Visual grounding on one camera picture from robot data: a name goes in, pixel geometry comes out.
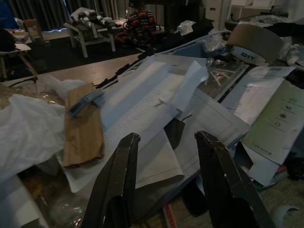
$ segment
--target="white wooden chair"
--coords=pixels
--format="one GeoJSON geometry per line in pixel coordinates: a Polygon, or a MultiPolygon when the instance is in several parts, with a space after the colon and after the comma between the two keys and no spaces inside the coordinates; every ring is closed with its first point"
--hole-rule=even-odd
{"type": "Polygon", "coordinates": [[[21,58],[21,60],[25,63],[25,65],[27,65],[27,67],[32,71],[34,76],[37,76],[36,70],[24,56],[26,54],[26,52],[29,50],[31,50],[31,48],[25,44],[16,44],[16,50],[14,50],[14,51],[0,51],[2,78],[4,80],[8,79],[6,67],[5,67],[5,59],[9,59],[12,56],[19,56],[21,58]]]}

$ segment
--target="dark rug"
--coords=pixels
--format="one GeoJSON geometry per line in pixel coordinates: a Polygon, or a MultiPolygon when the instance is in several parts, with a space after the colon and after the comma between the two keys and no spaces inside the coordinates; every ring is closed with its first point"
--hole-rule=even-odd
{"type": "Polygon", "coordinates": [[[40,74],[141,53],[135,48],[118,45],[116,51],[112,52],[111,44],[104,42],[86,46],[88,58],[84,58],[80,43],[76,41],[76,48],[72,48],[70,37],[28,45],[32,48],[29,54],[40,74]]]}

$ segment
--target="patterned fabric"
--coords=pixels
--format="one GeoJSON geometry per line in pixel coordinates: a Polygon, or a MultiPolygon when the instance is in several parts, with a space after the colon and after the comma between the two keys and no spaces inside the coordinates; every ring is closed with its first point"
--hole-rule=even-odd
{"type": "Polygon", "coordinates": [[[152,32],[156,30],[154,16],[149,11],[138,11],[130,15],[126,32],[134,44],[145,47],[152,41],[152,32]]]}

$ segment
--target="white chair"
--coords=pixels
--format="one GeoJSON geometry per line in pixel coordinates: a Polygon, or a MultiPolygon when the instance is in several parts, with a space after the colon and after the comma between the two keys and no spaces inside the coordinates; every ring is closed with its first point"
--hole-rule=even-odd
{"type": "Polygon", "coordinates": [[[1,62],[1,69],[2,69],[2,77],[4,80],[6,80],[7,73],[6,73],[6,67],[5,67],[5,59],[10,58],[12,56],[19,56],[21,60],[27,65],[27,67],[32,71],[34,76],[37,76],[37,72],[34,69],[34,67],[28,62],[28,60],[25,58],[26,52],[31,50],[31,48],[25,44],[16,44],[16,50],[14,51],[0,51],[0,62],[1,62]]]}

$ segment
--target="tape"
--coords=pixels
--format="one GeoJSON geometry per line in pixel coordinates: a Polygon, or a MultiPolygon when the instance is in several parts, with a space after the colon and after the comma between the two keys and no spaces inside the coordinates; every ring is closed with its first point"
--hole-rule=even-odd
{"type": "Polygon", "coordinates": [[[275,33],[250,24],[239,24],[231,33],[227,46],[239,59],[257,66],[268,66],[282,49],[283,42],[275,33]]]}

